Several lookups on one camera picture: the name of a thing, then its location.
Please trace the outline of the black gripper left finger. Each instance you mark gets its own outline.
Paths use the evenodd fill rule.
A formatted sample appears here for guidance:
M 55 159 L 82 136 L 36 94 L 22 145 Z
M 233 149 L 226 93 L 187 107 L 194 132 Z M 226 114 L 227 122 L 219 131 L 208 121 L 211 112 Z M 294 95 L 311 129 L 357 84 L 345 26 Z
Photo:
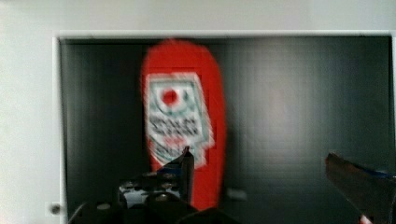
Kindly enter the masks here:
M 136 205 L 143 203 L 150 194 L 171 193 L 189 203 L 193 172 L 194 157 L 190 153 L 190 148 L 184 147 L 180 156 L 159 170 L 123 181 L 119 186 L 119 202 L 122 205 Z

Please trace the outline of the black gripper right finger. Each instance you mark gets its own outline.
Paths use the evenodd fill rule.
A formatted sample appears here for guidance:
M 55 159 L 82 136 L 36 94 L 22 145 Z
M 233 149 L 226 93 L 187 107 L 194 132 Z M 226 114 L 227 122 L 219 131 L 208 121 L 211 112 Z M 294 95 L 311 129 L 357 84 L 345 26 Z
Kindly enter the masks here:
M 395 224 L 395 175 L 378 172 L 329 153 L 326 176 L 373 224 Z

